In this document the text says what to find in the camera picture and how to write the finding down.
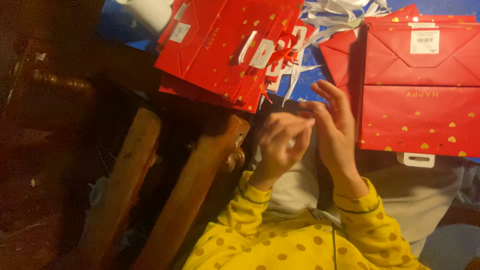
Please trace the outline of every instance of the barcode label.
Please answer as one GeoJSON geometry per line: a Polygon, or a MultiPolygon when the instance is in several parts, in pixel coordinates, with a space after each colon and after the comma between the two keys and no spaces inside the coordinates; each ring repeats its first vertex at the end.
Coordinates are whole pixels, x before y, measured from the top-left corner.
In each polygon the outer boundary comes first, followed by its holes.
{"type": "Polygon", "coordinates": [[[412,31],[410,40],[411,54],[438,54],[440,31],[412,31]]]}
{"type": "Polygon", "coordinates": [[[188,33],[189,29],[190,29],[190,25],[178,23],[175,29],[173,30],[172,35],[170,36],[170,40],[181,43],[185,38],[185,35],[188,33]]]}
{"type": "Polygon", "coordinates": [[[427,42],[433,42],[433,37],[419,37],[417,38],[418,43],[427,43],[427,42]]]}

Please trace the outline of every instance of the red ribbon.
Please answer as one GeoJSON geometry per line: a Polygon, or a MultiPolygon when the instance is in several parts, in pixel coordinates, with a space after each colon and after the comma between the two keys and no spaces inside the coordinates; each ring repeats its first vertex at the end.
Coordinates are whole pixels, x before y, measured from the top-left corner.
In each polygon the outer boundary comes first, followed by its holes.
{"type": "Polygon", "coordinates": [[[288,37],[290,39],[291,47],[286,49],[281,49],[272,53],[272,55],[270,56],[270,59],[267,62],[267,65],[270,65],[271,63],[275,61],[280,61],[282,59],[286,59],[292,64],[298,65],[298,63],[296,63],[297,60],[288,55],[290,51],[292,51],[292,48],[297,44],[297,37],[293,34],[288,34],[285,31],[282,31],[282,34],[280,34],[280,38],[282,37],[288,37]]]}
{"type": "MultiPolygon", "coordinates": [[[[282,31],[282,33],[280,34],[280,38],[283,38],[283,37],[288,37],[290,39],[290,48],[286,48],[286,49],[281,49],[281,50],[278,50],[274,53],[272,53],[272,55],[270,56],[270,59],[268,60],[267,62],[267,65],[270,65],[276,61],[281,61],[283,59],[289,61],[290,63],[294,64],[294,65],[298,65],[298,60],[289,56],[288,54],[290,53],[290,51],[292,51],[292,48],[297,44],[297,37],[293,34],[289,34],[285,31],[282,31]]],[[[262,95],[268,100],[268,102],[270,102],[270,104],[273,104],[273,102],[270,100],[270,98],[267,96],[267,91],[265,90],[265,85],[261,85],[260,86],[260,89],[262,90],[262,95]]]]}

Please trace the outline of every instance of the shirt cuff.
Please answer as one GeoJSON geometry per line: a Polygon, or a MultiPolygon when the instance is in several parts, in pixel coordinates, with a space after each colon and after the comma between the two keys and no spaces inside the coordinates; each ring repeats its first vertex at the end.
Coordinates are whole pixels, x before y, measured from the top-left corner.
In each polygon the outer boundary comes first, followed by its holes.
{"type": "Polygon", "coordinates": [[[362,179],[365,181],[365,184],[370,191],[368,195],[357,199],[351,199],[337,195],[334,189],[333,201],[337,208],[345,212],[358,214],[368,213],[378,208],[380,201],[375,187],[373,187],[372,183],[367,178],[362,177],[362,179]]]}
{"type": "Polygon", "coordinates": [[[242,197],[249,200],[252,203],[263,204],[268,202],[272,197],[272,190],[269,191],[260,191],[255,187],[251,186],[248,181],[252,176],[253,172],[244,171],[239,183],[239,191],[242,194],[242,197]]]}

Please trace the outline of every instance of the finger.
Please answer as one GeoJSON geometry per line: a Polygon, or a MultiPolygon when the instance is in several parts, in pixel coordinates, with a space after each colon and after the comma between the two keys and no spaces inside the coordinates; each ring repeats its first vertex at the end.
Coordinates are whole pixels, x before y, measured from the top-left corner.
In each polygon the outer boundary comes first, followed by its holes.
{"type": "Polygon", "coordinates": [[[305,125],[307,119],[304,119],[299,116],[295,116],[293,114],[283,114],[281,117],[277,118],[274,123],[269,124],[265,127],[264,131],[262,132],[261,136],[266,137],[265,143],[270,143],[270,141],[277,136],[280,132],[282,132],[288,126],[302,126],[305,125]]]}
{"type": "Polygon", "coordinates": [[[333,131],[337,129],[333,121],[332,115],[326,109],[325,103],[317,101],[306,101],[300,103],[300,107],[313,111],[313,115],[317,119],[317,126],[319,126],[321,129],[327,131],[333,131]]]}
{"type": "Polygon", "coordinates": [[[285,126],[285,128],[273,137],[271,145],[277,147],[279,151],[284,151],[288,148],[288,143],[292,138],[295,138],[305,128],[311,128],[315,124],[315,119],[311,118],[302,123],[293,123],[285,126]]]}
{"type": "Polygon", "coordinates": [[[290,150],[293,158],[300,161],[310,144],[310,137],[312,135],[312,128],[305,128],[295,139],[295,145],[290,150]]]}
{"type": "Polygon", "coordinates": [[[323,98],[326,99],[326,100],[330,100],[330,99],[331,99],[330,96],[329,96],[327,93],[325,93],[325,91],[323,91],[323,90],[318,86],[318,84],[316,84],[316,83],[313,83],[312,85],[310,85],[310,89],[311,89],[313,92],[319,94],[321,97],[323,97],[323,98]]]}
{"type": "Polygon", "coordinates": [[[295,117],[293,114],[286,112],[270,114],[265,120],[264,127],[261,129],[258,136],[263,137],[265,134],[270,134],[273,130],[276,130],[280,124],[280,120],[283,123],[294,122],[295,118],[292,119],[292,116],[295,117]]]}
{"type": "Polygon", "coordinates": [[[334,101],[333,105],[336,109],[340,110],[341,113],[351,113],[347,95],[345,95],[342,90],[324,80],[318,80],[317,85],[323,92],[332,98],[334,101]]]}
{"type": "Polygon", "coordinates": [[[309,111],[299,111],[297,112],[297,115],[305,119],[310,119],[313,117],[313,113],[309,111]]]}

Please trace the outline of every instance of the hand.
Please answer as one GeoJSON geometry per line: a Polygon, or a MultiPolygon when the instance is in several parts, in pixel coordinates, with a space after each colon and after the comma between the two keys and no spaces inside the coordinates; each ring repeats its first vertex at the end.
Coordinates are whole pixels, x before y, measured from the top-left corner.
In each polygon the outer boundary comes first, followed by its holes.
{"type": "Polygon", "coordinates": [[[341,186],[339,193],[347,197],[368,194],[368,187],[355,165],[355,120],[347,95],[324,80],[312,84],[312,90],[329,101],[330,112],[325,103],[315,101],[301,102],[300,107],[313,111],[320,158],[330,171],[335,187],[341,186]]]}
{"type": "Polygon", "coordinates": [[[286,112],[272,113],[259,134],[262,161],[253,173],[250,184],[269,190],[290,168],[301,160],[310,144],[315,119],[305,119],[286,112]],[[289,147],[291,139],[295,145],[289,147]]]}

